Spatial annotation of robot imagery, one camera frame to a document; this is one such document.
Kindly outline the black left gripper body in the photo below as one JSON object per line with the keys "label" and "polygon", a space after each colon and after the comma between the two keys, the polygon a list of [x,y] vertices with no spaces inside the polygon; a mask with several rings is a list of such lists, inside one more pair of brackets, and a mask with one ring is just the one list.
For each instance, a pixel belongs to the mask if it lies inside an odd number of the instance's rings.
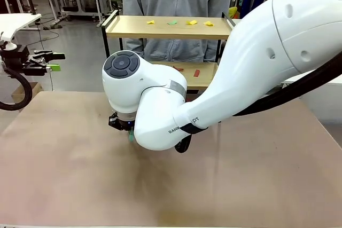
{"label": "black left gripper body", "polygon": [[7,74],[10,74],[9,70],[11,70],[19,74],[29,75],[26,71],[28,57],[29,50],[27,46],[17,46],[13,50],[1,48],[2,66]]}

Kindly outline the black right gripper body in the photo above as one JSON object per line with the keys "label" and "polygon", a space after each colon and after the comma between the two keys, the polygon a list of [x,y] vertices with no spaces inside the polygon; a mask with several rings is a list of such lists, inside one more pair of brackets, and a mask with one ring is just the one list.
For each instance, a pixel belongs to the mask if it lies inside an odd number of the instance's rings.
{"label": "black right gripper body", "polygon": [[134,122],[120,120],[117,113],[113,113],[108,118],[108,125],[119,131],[130,131],[134,127]]}

